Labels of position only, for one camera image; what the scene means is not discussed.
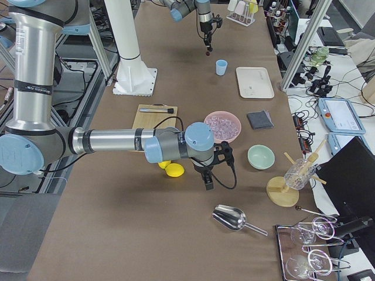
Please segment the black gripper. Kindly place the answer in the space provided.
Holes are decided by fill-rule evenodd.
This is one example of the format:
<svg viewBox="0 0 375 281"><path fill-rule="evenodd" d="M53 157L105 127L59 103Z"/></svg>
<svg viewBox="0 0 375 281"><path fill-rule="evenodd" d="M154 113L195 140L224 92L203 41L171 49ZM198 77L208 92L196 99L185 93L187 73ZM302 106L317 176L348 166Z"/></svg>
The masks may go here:
<svg viewBox="0 0 375 281"><path fill-rule="evenodd" d="M206 46L206 53L212 52L212 33L213 24L216 24L216 28L221 28L222 18L220 15L214 15L214 13L199 14L197 13L197 20L199 22L200 31L198 35L204 39Z"/></svg>
<svg viewBox="0 0 375 281"><path fill-rule="evenodd" d="M222 141L221 143L215 143L213 146L213 160L206 164L204 161L192 157L194 169L201 174L204 181L205 189L214 189L213 185L213 172L212 169L215 165L219 165L226 162L228 166L231 167L234 173L234 156L233 149L230 147L229 143Z"/></svg>

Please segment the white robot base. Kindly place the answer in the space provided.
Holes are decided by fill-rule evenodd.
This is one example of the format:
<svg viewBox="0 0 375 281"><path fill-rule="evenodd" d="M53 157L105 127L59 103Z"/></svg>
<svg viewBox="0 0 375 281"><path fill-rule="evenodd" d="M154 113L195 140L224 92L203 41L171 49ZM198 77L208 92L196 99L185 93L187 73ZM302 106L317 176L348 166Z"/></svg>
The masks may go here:
<svg viewBox="0 0 375 281"><path fill-rule="evenodd" d="M105 1L112 32L120 56L113 93L150 97L157 69L142 61L130 1Z"/></svg>

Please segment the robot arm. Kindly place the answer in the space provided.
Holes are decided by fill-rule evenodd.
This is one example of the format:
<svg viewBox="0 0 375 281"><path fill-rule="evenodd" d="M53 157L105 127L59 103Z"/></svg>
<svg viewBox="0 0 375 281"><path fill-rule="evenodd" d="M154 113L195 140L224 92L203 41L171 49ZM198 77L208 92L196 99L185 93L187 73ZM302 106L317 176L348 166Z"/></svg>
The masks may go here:
<svg viewBox="0 0 375 281"><path fill-rule="evenodd" d="M130 1L104 1L117 45L120 64L114 94L151 96L157 69L142 61ZM237 185L232 148L228 142L214 143L210 127L195 122L181 131L166 129L85 130L55 126L50 112L56 35L90 32L90 1L8 1L9 16L15 21L15 77L13 117L1 136L1 167L15 175L42 171L46 165L71 155L97 151L133 150L145 152L149 163L191 159L202 176L206 190L213 189L212 177L227 189ZM178 22L196 11L204 33L207 52L212 51L213 24L221 27L210 1L160 1ZM213 174L223 161L231 167L233 187Z"/></svg>
<svg viewBox="0 0 375 281"><path fill-rule="evenodd" d="M175 22L180 22L193 11L196 12L197 34L203 40L207 48L206 55L213 51L212 37L214 32L221 28L223 18L214 15L211 10L210 1L188 0L188 1L159 1L162 6L169 9L170 15Z"/></svg>

